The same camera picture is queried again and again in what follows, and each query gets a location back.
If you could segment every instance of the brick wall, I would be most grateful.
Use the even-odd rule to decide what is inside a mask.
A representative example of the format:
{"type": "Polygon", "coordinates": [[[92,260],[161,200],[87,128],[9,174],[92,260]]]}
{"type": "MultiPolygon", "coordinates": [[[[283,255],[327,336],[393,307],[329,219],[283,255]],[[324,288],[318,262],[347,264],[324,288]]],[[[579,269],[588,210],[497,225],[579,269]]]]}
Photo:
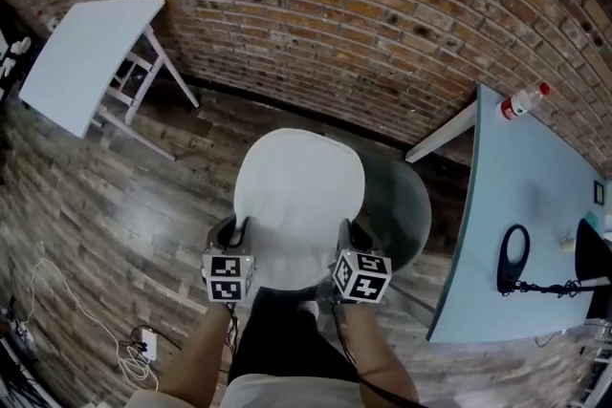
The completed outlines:
{"type": "MultiPolygon", "coordinates": [[[[9,0],[62,14],[77,1],[9,0]]],[[[167,0],[179,69],[414,143],[484,82],[548,80],[537,115],[612,175],[609,0],[167,0]]]]}

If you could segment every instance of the wooden floor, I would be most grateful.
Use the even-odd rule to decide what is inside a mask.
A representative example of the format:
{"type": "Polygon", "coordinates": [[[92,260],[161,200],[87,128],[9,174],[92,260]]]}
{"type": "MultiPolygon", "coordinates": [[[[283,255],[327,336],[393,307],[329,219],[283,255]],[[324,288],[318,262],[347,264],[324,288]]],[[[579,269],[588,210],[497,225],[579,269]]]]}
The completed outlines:
{"type": "MultiPolygon", "coordinates": [[[[230,214],[250,145],[283,126],[339,133],[235,97],[202,91],[202,98],[203,107],[189,112],[180,95],[178,105],[163,97],[164,104],[143,106],[134,121],[174,151],[176,162],[125,138],[114,138],[105,150],[98,134],[77,140],[34,110],[7,107],[2,133],[11,151],[0,187],[0,299],[14,292],[18,311],[27,312],[33,267],[46,256],[64,271],[83,306],[120,339],[148,323],[183,342],[206,311],[198,267],[207,231],[230,214]]],[[[426,161],[417,170],[430,191],[434,223],[426,252],[403,280],[435,305],[463,212],[467,171],[426,161]]],[[[31,327],[44,382],[69,407],[90,400],[121,406],[132,389],[107,333],[76,311],[52,271],[40,271],[35,291],[31,327]]],[[[247,313],[239,312],[241,320],[247,313]]],[[[533,340],[435,346],[425,341],[424,327],[393,306],[381,305],[378,314],[431,407],[565,406],[590,363],[572,335],[544,349],[533,340]]],[[[334,338],[329,325],[324,331],[334,338]]],[[[174,350],[162,339],[159,348],[156,369],[174,350]]],[[[224,381],[222,375],[219,396],[224,381]]]]}

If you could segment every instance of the white folding table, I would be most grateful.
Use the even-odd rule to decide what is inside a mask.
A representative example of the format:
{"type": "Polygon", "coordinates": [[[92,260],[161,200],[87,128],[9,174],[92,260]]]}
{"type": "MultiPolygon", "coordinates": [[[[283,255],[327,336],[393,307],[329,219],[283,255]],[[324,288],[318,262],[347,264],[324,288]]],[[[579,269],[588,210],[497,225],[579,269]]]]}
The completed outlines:
{"type": "Polygon", "coordinates": [[[98,114],[135,140],[161,155],[176,157],[130,127],[146,91],[165,66],[191,103],[198,101],[168,58],[149,23],[164,0],[102,0],[74,4],[61,20],[36,59],[19,96],[34,109],[73,135],[83,138],[98,114]],[[149,63],[132,53],[144,35],[157,54],[149,63]],[[124,60],[131,65],[124,77],[117,70],[124,60]],[[136,65],[147,75],[134,97],[122,92],[136,65]],[[110,87],[115,79],[119,88],[110,87]],[[127,106],[123,120],[101,105],[104,95],[127,106]]]}
{"type": "MultiPolygon", "coordinates": [[[[501,243],[512,225],[524,225],[531,236],[521,280],[539,286],[576,280],[575,256],[560,244],[576,237],[579,220],[587,214],[599,221],[599,233],[603,225],[603,206],[594,202],[595,181],[604,182],[601,175],[532,115],[503,119],[496,109],[502,99],[480,85],[470,108],[406,154],[408,161],[418,160],[475,123],[464,216],[437,308],[404,301],[429,326],[432,342],[502,341],[558,332],[582,325],[591,303],[592,292],[504,297],[496,289],[501,243]]],[[[519,241],[520,233],[515,235],[519,241]]]]}

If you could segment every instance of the red bottle cap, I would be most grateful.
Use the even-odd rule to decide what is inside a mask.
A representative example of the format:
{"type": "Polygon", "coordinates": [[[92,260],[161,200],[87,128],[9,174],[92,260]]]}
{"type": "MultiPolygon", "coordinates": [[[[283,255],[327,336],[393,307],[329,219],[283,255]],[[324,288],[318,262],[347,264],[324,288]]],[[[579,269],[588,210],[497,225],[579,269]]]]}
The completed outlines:
{"type": "Polygon", "coordinates": [[[548,85],[546,82],[542,82],[539,84],[539,91],[543,95],[548,96],[551,93],[551,86],[548,85]]]}

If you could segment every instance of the blue table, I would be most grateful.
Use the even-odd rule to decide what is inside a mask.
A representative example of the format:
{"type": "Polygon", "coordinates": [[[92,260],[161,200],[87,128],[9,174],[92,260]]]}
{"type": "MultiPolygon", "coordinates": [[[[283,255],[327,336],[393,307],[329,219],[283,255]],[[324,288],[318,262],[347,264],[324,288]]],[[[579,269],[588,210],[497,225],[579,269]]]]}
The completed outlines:
{"type": "MultiPolygon", "coordinates": [[[[574,254],[561,251],[561,241],[576,236],[587,213],[600,227],[604,214],[594,203],[594,181],[604,183],[601,175],[533,116],[503,119],[495,110],[502,98],[478,87],[470,186],[451,271],[427,334],[432,342],[489,342],[557,332],[583,324],[589,309],[592,292],[573,298],[497,292],[497,261],[510,226],[522,224],[531,236],[521,280],[562,285],[575,280],[576,272],[574,254]]],[[[522,242],[522,235],[515,235],[522,242]]]]}

